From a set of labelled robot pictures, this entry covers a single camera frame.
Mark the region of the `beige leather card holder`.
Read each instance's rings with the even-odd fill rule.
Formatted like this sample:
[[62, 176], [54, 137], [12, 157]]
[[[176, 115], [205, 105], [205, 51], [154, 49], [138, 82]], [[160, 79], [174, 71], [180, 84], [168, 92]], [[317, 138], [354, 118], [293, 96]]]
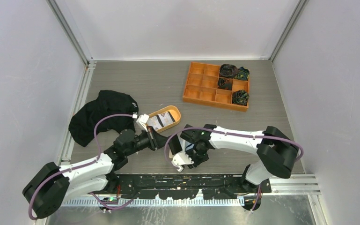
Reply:
[[181, 151], [177, 153], [177, 155], [180, 154], [186, 154], [187, 156], [194, 156], [195, 155], [195, 151], [193, 149], [194, 144], [190, 143], [182, 138], [179, 138], [180, 141], [180, 145], [181, 145]]

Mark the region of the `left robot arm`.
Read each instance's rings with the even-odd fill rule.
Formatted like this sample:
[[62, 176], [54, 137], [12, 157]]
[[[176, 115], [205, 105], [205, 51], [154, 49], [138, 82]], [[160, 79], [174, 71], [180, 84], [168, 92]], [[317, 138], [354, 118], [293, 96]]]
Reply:
[[158, 150], [167, 139], [151, 127], [139, 135], [126, 129], [96, 157], [64, 166], [45, 164], [22, 191], [29, 203], [30, 219], [46, 218], [62, 203], [79, 195], [102, 190], [108, 194], [115, 192], [118, 187], [115, 171], [128, 163], [128, 156], [144, 149]]

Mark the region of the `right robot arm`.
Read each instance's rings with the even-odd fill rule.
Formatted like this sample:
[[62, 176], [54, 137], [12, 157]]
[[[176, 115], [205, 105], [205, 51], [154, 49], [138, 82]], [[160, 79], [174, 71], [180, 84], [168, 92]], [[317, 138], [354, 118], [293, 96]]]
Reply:
[[290, 178], [302, 153], [300, 146], [272, 126], [263, 131], [239, 131], [213, 124], [187, 125], [171, 135], [164, 147], [171, 148], [172, 164], [178, 171], [184, 165], [197, 167], [208, 160], [208, 150], [231, 149], [258, 156], [259, 160], [246, 166], [241, 176], [240, 184], [249, 193], [272, 176]]

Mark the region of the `yellow oval tray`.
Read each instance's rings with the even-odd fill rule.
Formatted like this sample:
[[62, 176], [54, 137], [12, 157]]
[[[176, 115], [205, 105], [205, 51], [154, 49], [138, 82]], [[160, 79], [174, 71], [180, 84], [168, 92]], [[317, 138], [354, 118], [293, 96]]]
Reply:
[[149, 114], [146, 125], [152, 127], [157, 133], [161, 133], [176, 126], [180, 120], [179, 109], [174, 105], [169, 105]]

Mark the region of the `silver credit card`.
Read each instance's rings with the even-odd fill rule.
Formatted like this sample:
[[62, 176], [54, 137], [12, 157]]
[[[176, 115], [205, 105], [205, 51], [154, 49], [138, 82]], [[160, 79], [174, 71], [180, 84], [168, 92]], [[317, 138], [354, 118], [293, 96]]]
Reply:
[[164, 126], [168, 126], [176, 121], [170, 112], [161, 113], [160, 116], [164, 117]]

